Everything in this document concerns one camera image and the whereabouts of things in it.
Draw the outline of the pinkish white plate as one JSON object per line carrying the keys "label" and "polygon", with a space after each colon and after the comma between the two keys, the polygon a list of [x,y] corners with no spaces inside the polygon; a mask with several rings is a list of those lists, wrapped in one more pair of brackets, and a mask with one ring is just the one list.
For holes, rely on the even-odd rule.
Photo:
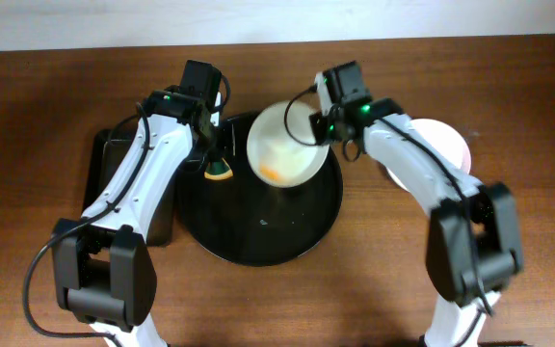
{"label": "pinkish white plate", "polygon": [[412,127],[445,159],[469,174],[471,153],[465,138],[453,127],[432,119],[414,119]]}

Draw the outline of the green and yellow sponge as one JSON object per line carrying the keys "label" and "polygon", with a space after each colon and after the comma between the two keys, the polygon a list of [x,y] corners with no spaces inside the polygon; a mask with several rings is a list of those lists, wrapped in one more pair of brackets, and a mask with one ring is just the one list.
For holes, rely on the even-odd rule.
{"label": "green and yellow sponge", "polygon": [[221,159],[209,162],[204,171],[204,177],[208,180],[221,181],[233,177],[233,171],[228,163]]}

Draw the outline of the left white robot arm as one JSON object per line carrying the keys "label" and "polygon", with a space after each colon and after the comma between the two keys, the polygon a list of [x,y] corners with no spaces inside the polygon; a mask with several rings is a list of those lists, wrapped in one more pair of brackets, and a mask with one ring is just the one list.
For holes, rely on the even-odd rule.
{"label": "left white robot arm", "polygon": [[110,346],[163,346],[150,315],[157,275],[147,236],[181,167],[202,167],[217,142],[213,116],[224,108],[222,73],[187,61],[179,84],[136,106],[137,132],[114,175],[77,221],[62,219],[51,250],[60,308]]}

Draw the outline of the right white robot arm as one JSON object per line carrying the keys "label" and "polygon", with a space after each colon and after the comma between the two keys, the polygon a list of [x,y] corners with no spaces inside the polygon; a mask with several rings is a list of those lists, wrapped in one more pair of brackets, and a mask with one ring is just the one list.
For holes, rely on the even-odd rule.
{"label": "right white robot arm", "polygon": [[414,128],[390,98],[375,99],[360,65],[316,74],[317,145],[354,143],[392,171],[429,218],[425,264],[437,301],[421,346],[476,346],[493,306],[524,267],[515,198],[497,182],[462,172]]}

